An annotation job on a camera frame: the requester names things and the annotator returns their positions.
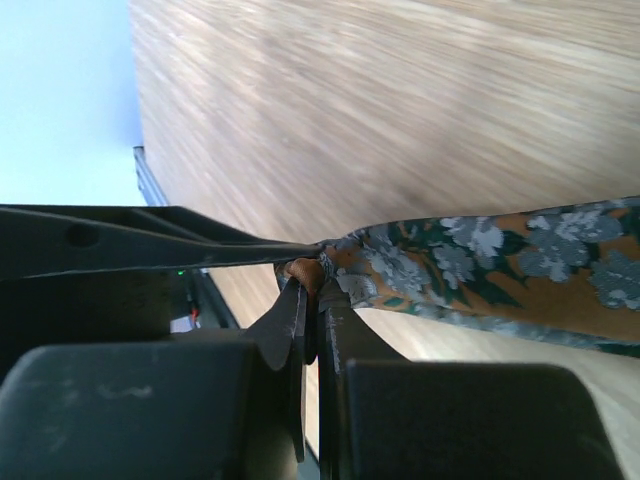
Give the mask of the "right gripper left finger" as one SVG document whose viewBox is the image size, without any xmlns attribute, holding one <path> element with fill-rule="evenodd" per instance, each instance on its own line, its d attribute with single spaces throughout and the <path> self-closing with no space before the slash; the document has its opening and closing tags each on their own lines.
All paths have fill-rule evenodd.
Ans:
<svg viewBox="0 0 640 480">
<path fill-rule="evenodd" d="M 5 479 L 294 479 L 302 368 L 263 361 L 204 273 L 1 285 Z"/>
</svg>

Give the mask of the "brown floral tie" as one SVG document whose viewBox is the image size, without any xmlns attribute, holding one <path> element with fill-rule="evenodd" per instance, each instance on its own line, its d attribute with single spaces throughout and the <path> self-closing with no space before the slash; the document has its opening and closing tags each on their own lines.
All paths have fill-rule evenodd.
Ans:
<svg viewBox="0 0 640 480">
<path fill-rule="evenodd" d="M 276 278 L 335 280 L 356 308 L 637 357 L 635 197 L 494 216 L 394 221 L 325 240 Z"/>
</svg>

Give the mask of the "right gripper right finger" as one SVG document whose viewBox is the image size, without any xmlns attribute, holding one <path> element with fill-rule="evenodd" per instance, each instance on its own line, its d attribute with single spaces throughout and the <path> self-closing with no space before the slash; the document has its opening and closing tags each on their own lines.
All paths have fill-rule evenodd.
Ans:
<svg viewBox="0 0 640 480">
<path fill-rule="evenodd" d="M 414 362 L 332 295 L 318 316 L 325 479 L 619 479 L 584 384 L 544 364 Z"/>
</svg>

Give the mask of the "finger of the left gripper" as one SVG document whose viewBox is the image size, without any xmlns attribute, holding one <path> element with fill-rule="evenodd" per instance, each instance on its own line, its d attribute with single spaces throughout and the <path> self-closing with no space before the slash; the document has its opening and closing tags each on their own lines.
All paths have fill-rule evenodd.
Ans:
<svg viewBox="0 0 640 480">
<path fill-rule="evenodd" d="M 1 208 L 4 280 L 282 263 L 321 250 L 259 238 L 177 206 Z"/>
</svg>

